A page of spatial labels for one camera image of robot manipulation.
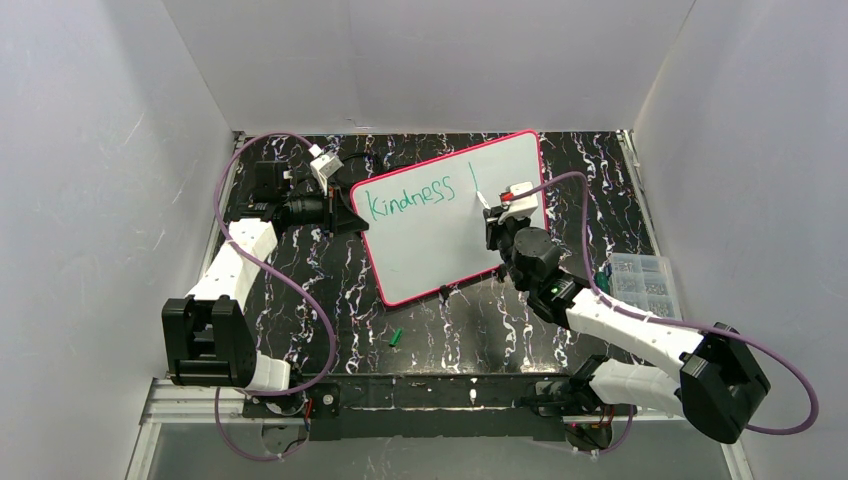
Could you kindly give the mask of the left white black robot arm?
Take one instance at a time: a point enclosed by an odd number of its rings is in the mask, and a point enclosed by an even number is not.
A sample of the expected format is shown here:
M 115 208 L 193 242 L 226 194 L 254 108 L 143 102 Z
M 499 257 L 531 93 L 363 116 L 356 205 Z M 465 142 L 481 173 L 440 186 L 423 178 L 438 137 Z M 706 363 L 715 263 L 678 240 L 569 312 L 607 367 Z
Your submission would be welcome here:
M 291 365 L 254 345 L 244 309 L 261 268 L 291 227 L 317 226 L 330 235 L 367 230 L 365 220 L 345 204 L 330 181 L 342 167 L 334 154 L 310 164 L 315 192 L 295 191 L 280 162 L 260 161 L 255 190 L 239 204 L 228 225 L 231 234 L 200 281 L 162 309 L 168 372 L 181 386 L 231 387 L 274 394 L 290 387 Z

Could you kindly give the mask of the pink framed whiteboard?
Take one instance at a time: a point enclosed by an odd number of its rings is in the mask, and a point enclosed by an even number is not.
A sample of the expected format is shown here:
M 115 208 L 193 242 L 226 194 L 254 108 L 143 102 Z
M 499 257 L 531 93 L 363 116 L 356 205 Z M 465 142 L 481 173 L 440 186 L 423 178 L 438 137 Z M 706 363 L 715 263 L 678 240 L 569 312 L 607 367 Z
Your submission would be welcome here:
M 543 181 L 539 136 L 507 135 L 355 184 L 353 210 L 383 303 L 399 306 L 496 269 L 486 249 L 481 191 L 495 206 L 508 186 Z

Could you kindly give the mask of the white green whiteboard marker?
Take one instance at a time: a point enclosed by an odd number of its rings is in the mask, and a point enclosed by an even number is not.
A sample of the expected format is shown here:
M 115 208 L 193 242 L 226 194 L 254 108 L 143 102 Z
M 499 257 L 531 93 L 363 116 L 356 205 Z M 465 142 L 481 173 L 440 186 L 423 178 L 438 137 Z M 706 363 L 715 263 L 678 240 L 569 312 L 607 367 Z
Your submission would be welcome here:
M 485 199 L 485 197 L 484 197 L 484 195 L 482 194 L 481 191 L 477 190 L 475 192 L 475 195 L 476 195 L 477 200 L 479 201 L 479 203 L 481 204 L 481 206 L 484 210 L 491 208 L 491 206 L 489 205 L 489 203 L 487 202 L 487 200 Z

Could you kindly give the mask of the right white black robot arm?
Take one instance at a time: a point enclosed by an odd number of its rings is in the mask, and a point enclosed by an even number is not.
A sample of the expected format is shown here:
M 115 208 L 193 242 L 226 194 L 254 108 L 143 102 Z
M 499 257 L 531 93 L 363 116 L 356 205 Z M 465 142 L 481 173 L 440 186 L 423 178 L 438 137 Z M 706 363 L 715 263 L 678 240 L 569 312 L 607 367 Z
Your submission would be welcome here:
M 665 325 L 592 290 L 590 282 L 559 264 L 550 234 L 503 207 L 483 211 L 487 249 L 527 295 L 540 319 L 626 350 L 642 364 L 594 356 L 569 379 L 562 399 L 585 409 L 629 404 L 685 418 L 708 438 L 736 442 L 771 389 L 739 332 Z

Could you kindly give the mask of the green marker cap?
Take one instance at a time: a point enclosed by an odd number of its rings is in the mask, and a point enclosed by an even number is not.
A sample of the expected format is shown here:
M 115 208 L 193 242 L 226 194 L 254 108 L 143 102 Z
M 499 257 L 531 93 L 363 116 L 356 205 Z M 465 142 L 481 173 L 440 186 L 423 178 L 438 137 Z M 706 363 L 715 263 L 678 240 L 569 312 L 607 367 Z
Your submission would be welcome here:
M 402 338 L 402 335 L 403 335 L 403 330 L 402 330 L 402 329 L 398 329 L 398 330 L 397 330 L 397 331 L 393 334 L 393 336 L 392 336 L 392 338 L 391 338 L 391 340 L 390 340 L 390 342 L 389 342 L 389 346 L 390 346 L 391 348 L 395 348 L 395 347 L 399 344 L 400 339 Z

